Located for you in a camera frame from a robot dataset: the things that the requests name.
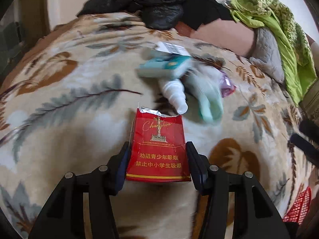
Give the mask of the purple plastic wrapper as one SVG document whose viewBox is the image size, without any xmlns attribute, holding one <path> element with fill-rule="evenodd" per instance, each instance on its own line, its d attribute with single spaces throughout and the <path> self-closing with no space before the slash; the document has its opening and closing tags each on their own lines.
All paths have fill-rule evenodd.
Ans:
<svg viewBox="0 0 319 239">
<path fill-rule="evenodd" d="M 220 91 L 223 98 L 230 96 L 236 90 L 236 86 L 232 83 L 228 75 L 221 71 L 222 78 L 220 81 Z"/>
</svg>

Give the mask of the mint green white sock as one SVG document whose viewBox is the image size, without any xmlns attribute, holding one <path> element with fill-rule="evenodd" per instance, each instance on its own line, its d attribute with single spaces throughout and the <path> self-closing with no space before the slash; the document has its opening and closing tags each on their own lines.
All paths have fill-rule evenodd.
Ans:
<svg viewBox="0 0 319 239">
<path fill-rule="evenodd" d="M 205 123 L 218 125 L 222 120 L 222 77 L 222 72 L 215 67 L 195 64 L 183 81 L 185 89 L 197 99 L 200 116 Z"/>
</svg>

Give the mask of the red cigarette pack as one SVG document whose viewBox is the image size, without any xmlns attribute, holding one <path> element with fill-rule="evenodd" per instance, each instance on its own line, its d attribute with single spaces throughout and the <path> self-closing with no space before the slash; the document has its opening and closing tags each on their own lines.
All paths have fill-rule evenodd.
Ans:
<svg viewBox="0 0 319 239">
<path fill-rule="evenodd" d="M 156 110 L 136 110 L 129 181 L 165 183 L 191 180 L 181 115 L 168 116 Z"/>
</svg>

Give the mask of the white spray bottle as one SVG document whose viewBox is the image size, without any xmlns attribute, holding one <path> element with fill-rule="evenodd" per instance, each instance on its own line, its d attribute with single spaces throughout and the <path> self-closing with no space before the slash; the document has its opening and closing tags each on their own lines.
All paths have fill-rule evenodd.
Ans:
<svg viewBox="0 0 319 239">
<path fill-rule="evenodd" d="M 159 79 L 159 88 L 163 96 L 174 107 L 179 115 L 185 114 L 188 110 L 184 86 L 179 79 Z"/>
</svg>

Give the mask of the teal cartoon tissue pack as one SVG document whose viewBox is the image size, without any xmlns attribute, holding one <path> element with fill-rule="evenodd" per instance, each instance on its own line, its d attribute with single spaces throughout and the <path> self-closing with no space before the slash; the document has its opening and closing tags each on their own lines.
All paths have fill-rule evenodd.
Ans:
<svg viewBox="0 0 319 239">
<path fill-rule="evenodd" d="M 136 68 L 136 74 L 142 78 L 179 79 L 192 67 L 192 58 L 188 56 L 154 57 Z"/>
</svg>

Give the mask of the white cigarette box with barcode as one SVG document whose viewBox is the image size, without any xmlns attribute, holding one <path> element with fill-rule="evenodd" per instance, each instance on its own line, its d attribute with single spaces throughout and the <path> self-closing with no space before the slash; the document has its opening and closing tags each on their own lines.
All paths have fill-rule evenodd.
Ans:
<svg viewBox="0 0 319 239">
<path fill-rule="evenodd" d="M 143 59 L 147 60 L 154 57 L 162 56 L 191 57 L 191 54 L 183 46 L 171 44 L 168 42 L 157 42 L 155 44 L 149 44 L 145 48 L 143 48 L 141 56 Z"/>
</svg>

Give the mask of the red plastic waste basket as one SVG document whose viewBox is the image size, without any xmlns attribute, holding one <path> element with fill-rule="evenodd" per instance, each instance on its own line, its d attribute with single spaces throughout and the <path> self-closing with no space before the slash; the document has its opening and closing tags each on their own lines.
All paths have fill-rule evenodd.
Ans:
<svg viewBox="0 0 319 239">
<path fill-rule="evenodd" d="M 308 186 L 306 190 L 301 192 L 292 205 L 292 208 L 283 217 L 283 222 L 294 222 L 301 225 L 309 213 L 311 204 L 312 191 Z"/>
</svg>

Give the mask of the grey quilted pillow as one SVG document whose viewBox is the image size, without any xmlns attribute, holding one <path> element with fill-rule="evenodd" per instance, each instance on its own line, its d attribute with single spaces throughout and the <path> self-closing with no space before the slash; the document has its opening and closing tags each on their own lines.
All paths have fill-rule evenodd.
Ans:
<svg viewBox="0 0 319 239">
<path fill-rule="evenodd" d="M 256 29 L 256 43 L 249 61 L 276 82 L 284 83 L 279 48 L 274 34 L 267 27 Z"/>
</svg>

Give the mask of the pink quilted mattress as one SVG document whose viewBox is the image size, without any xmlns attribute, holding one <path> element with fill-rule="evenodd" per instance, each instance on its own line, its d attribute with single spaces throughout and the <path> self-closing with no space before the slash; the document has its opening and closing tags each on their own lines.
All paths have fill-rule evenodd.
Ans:
<svg viewBox="0 0 319 239">
<path fill-rule="evenodd" d="M 217 19 L 209 24 L 201 25 L 197 30 L 183 22 L 179 22 L 175 29 L 182 35 L 198 39 L 223 49 L 228 49 L 239 56 L 250 57 L 255 48 L 256 35 L 253 29 L 241 22 Z"/>
</svg>

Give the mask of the green floral quilt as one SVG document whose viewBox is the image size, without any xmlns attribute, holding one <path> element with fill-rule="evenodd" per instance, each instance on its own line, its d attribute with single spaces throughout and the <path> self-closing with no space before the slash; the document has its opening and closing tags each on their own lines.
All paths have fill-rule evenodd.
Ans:
<svg viewBox="0 0 319 239">
<path fill-rule="evenodd" d="M 235 22 L 250 28 L 267 27 L 275 36 L 282 61 L 287 91 L 299 104 L 317 80 L 307 35 L 292 11 L 280 0 L 229 0 Z"/>
</svg>

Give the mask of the black cloth garment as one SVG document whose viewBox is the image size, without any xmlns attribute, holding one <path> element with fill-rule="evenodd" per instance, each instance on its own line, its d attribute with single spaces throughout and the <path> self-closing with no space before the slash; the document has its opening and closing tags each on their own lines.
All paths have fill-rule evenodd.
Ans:
<svg viewBox="0 0 319 239">
<path fill-rule="evenodd" d="M 217 19 L 232 21 L 229 9 L 216 0 L 186 0 L 183 4 L 181 22 L 197 30 Z"/>
</svg>

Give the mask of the black puffer jacket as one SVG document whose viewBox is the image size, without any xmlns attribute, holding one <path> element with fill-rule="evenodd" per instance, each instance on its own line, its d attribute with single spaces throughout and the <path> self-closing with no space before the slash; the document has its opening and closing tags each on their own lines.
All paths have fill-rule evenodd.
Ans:
<svg viewBox="0 0 319 239">
<path fill-rule="evenodd" d="M 88 0 L 77 16 L 114 12 L 136 13 L 149 29 L 169 30 L 183 16 L 187 0 Z"/>
</svg>

